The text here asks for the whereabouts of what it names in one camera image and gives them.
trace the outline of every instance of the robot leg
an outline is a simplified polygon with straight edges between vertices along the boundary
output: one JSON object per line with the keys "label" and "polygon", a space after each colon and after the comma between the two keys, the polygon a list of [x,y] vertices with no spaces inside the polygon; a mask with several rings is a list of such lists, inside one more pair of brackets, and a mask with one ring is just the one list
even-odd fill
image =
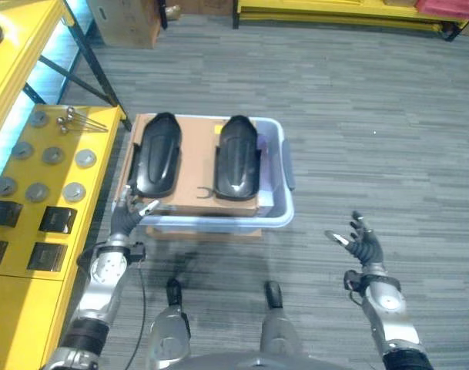
{"label": "robot leg", "polygon": [[166,286],[169,307],[157,316],[150,327],[147,370],[159,370],[189,356],[189,322],[181,303],[181,285],[169,279]]}
{"label": "robot leg", "polygon": [[269,311],[263,320],[260,351],[279,355],[301,353],[303,345],[296,329],[283,312],[282,291],[275,281],[265,283]]}

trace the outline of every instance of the cardboard box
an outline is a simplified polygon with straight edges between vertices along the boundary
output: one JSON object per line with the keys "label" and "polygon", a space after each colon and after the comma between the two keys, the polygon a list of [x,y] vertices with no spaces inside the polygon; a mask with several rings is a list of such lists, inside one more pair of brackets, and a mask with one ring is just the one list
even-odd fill
{"label": "cardboard box", "polygon": [[109,46],[152,49],[160,32],[156,0],[87,0],[102,39]]}
{"label": "cardboard box", "polygon": [[249,234],[194,233],[192,231],[163,233],[153,227],[146,228],[146,234],[158,241],[211,241],[214,243],[249,243],[262,238],[262,229]]}
{"label": "cardboard box", "polygon": [[167,5],[181,6],[183,14],[231,15],[233,0],[169,0]]}
{"label": "cardboard box", "polygon": [[[134,144],[142,141],[143,130],[154,114],[139,114],[133,125],[126,151],[116,199],[129,179]],[[256,197],[235,202],[218,199],[213,194],[213,177],[216,146],[225,119],[202,117],[176,117],[181,127],[181,157],[174,192],[161,198],[161,210],[167,214],[219,215],[252,217],[258,211]]]}

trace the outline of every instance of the silver round button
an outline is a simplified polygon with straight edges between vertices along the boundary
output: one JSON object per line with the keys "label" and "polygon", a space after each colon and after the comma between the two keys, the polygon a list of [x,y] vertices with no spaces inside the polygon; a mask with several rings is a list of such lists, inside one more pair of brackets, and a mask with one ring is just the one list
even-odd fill
{"label": "silver round button", "polygon": [[45,112],[38,110],[31,114],[28,118],[28,122],[32,127],[43,127],[48,123],[48,116]]}
{"label": "silver round button", "polygon": [[17,160],[25,160],[34,153],[34,148],[26,141],[19,141],[12,148],[12,156]]}
{"label": "silver round button", "polygon": [[97,157],[90,149],[80,150],[75,156],[75,162],[77,163],[77,166],[82,168],[92,167],[96,161]]}
{"label": "silver round button", "polygon": [[85,188],[81,183],[69,183],[63,188],[63,197],[67,202],[79,202],[85,197]]}
{"label": "silver round button", "polygon": [[25,199],[33,203],[40,203],[46,199],[48,194],[49,189],[45,184],[33,183],[25,191]]}
{"label": "silver round button", "polygon": [[0,177],[0,196],[7,197],[17,191],[17,183],[11,177]]}
{"label": "silver round button", "polygon": [[42,152],[42,162],[47,164],[58,164],[65,159],[65,154],[57,146],[51,146]]}

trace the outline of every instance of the gray carpet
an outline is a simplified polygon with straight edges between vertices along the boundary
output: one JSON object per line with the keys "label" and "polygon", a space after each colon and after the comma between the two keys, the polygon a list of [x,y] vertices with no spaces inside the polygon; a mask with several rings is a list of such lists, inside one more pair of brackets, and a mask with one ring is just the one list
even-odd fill
{"label": "gray carpet", "polygon": [[[344,271],[358,263],[323,235],[347,232],[357,209],[377,230],[434,367],[469,369],[468,37],[447,43],[293,25],[233,31],[228,18],[184,16],[152,51],[111,49],[98,39],[94,47],[132,118],[160,111],[267,116],[292,143],[296,216],[263,242],[155,242],[143,230],[134,234],[149,252],[142,266],[147,325],[166,305],[167,279],[177,276],[194,355],[255,350],[262,284],[275,279],[307,353],[358,370],[384,368],[366,318],[342,287]],[[92,81],[84,62],[78,73]],[[65,101],[100,104],[75,86]],[[123,154],[118,142],[103,185],[111,195]],[[101,197],[92,240],[107,236],[109,209]],[[133,269],[103,369],[127,363],[141,310]],[[143,339],[131,368],[144,366],[146,333]]]}

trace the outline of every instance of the black metal frame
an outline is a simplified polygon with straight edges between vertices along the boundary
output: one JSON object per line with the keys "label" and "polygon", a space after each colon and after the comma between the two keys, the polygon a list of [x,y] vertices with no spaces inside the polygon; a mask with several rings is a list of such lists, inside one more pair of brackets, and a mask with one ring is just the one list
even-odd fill
{"label": "black metal frame", "polygon": [[239,0],[233,0],[233,29],[240,27],[240,14],[237,12]]}
{"label": "black metal frame", "polygon": [[[62,91],[60,91],[60,94],[58,97],[58,103],[60,102],[62,98],[64,89],[66,88],[68,81],[73,81],[74,83],[82,87],[83,89],[89,91],[90,93],[94,94],[98,98],[104,100],[106,103],[110,104],[111,106],[119,106],[122,109],[122,111],[125,112],[126,114],[126,118],[123,119],[122,122],[125,125],[125,128],[128,131],[130,131],[132,129],[132,124],[129,121],[128,114],[123,108],[123,105],[119,101],[118,96],[114,92],[113,88],[111,87],[111,84],[109,83],[109,80],[107,79],[106,74],[102,70],[102,67],[99,64],[99,61],[95,57],[95,54],[92,51],[92,48],[90,47],[90,44],[87,41],[86,34],[82,31],[82,28],[77,22],[76,17],[73,14],[72,10],[70,9],[68,3],[66,2],[66,0],[63,0],[63,3],[65,4],[68,10],[68,13],[70,14],[73,20],[73,25],[67,25],[67,28],[70,31],[70,34],[72,35],[73,39],[75,40],[75,43],[79,47],[78,54],[73,59],[72,64],[70,65],[70,71],[62,68],[61,66],[57,65],[56,63],[44,57],[43,55],[39,56],[40,62],[46,64],[49,68],[55,70],[57,73],[60,73],[61,75],[65,77],[65,80],[63,81],[63,84],[62,84]],[[81,80],[79,77],[73,74],[73,69],[75,68],[75,65],[77,64],[80,55],[82,55],[87,61],[87,63],[89,64],[89,67],[92,70],[92,73],[94,74],[95,78],[99,82],[99,85],[101,86],[103,92],[98,91],[94,87],[90,86],[87,82]],[[38,93],[36,93],[29,84],[27,83],[25,84],[23,91],[25,94],[28,95],[29,98],[31,98],[31,100],[34,103],[45,104],[41,96],[39,96]]]}
{"label": "black metal frame", "polygon": [[44,99],[28,83],[25,83],[23,91],[34,104],[46,104]]}
{"label": "black metal frame", "polygon": [[[94,19],[92,19],[89,23],[89,26],[87,27],[87,30],[85,31],[85,40],[88,40],[91,35],[94,35],[96,27],[97,26],[95,25],[95,21]],[[73,71],[75,71],[75,68],[79,64],[80,56],[82,56],[82,54],[80,54],[80,49],[77,49],[77,53],[73,57],[73,60],[68,68],[68,73],[73,74]],[[58,99],[56,100],[56,104],[60,104],[60,102],[63,100],[63,96],[65,95],[66,86],[68,85],[68,82],[70,82],[70,80],[65,77],[63,79],[62,86],[59,88],[59,94]]]}
{"label": "black metal frame", "polygon": [[467,27],[468,25],[469,25],[469,20],[467,24],[462,28],[460,28],[458,24],[455,22],[443,22],[441,35],[443,36],[443,39],[445,41],[452,42],[453,40],[457,38],[458,35],[461,34],[464,28]]}

